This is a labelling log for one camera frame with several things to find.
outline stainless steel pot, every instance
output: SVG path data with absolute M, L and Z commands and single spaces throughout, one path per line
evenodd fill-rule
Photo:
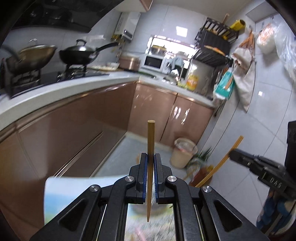
M 167 53 L 167 49 L 165 47 L 161 47 L 158 45 L 152 45 L 150 48 L 150 52 L 152 54 L 160 55 L 160 56 L 165 56 Z
M 14 75 L 43 68 L 54 56 L 57 49 L 55 45 L 34 45 L 16 53 L 7 45 L 2 45 L 2 48 L 12 55 L 6 59 L 6 63 L 8 70 Z
M 119 57 L 119 68 L 139 71 L 140 68 L 140 58 L 134 56 L 120 56 Z

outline cabinet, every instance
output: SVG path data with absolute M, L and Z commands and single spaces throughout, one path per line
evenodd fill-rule
M 104 130 L 112 145 L 108 153 L 127 130 L 135 87 L 129 84 L 88 93 L 22 128 L 21 141 L 39 177 L 56 174 Z M 93 160 L 85 165 L 93 165 Z
M 153 0 L 124 0 L 115 9 L 119 12 L 147 12 Z
M 89 177 L 109 151 L 125 134 L 136 85 L 127 85 L 101 93 L 102 129 L 98 139 L 63 174 L 68 177 Z
M 128 131 L 147 137 L 147 121 L 155 120 L 155 141 L 159 142 L 176 95 L 137 84 Z
M 177 138 L 185 137 L 197 143 L 212 113 L 213 109 L 177 96 L 160 142 L 173 147 Z
M 0 204 L 6 219 L 20 237 L 33 235 L 31 230 L 44 223 L 45 179 L 38 178 L 27 160 L 17 133 L 0 143 L 0 170 Z
M 99 94 L 62 106 L 20 130 L 24 148 L 40 178 L 54 175 L 89 141 L 102 132 Z

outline white cloth bag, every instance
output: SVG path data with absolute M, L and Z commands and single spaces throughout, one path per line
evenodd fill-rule
M 239 99 L 245 112 L 248 111 L 255 84 L 255 62 L 249 49 L 237 48 L 231 55 L 235 61 L 233 78 Z

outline dish rack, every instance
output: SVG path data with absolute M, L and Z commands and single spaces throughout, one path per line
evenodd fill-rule
M 238 35 L 239 32 L 234 31 L 229 26 L 214 19 L 207 18 L 195 37 L 195 48 L 197 52 L 193 58 L 213 67 L 225 64 L 232 65 L 233 59 L 228 57 L 228 55 L 230 46 L 238 38 Z M 217 48 L 222 51 L 225 56 L 205 46 Z
M 232 66 L 233 64 L 233 59 L 229 56 L 223 56 L 222 54 L 205 47 L 199 47 L 192 58 L 212 67 L 222 65 Z

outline white countertop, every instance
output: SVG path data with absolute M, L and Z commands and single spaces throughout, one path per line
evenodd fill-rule
M 138 81 L 177 92 L 205 106 L 214 108 L 212 101 L 176 85 L 131 72 L 110 72 L 109 75 L 67 80 L 31 90 L 12 99 L 0 95 L 0 131 L 25 115 L 58 100 L 110 85 Z

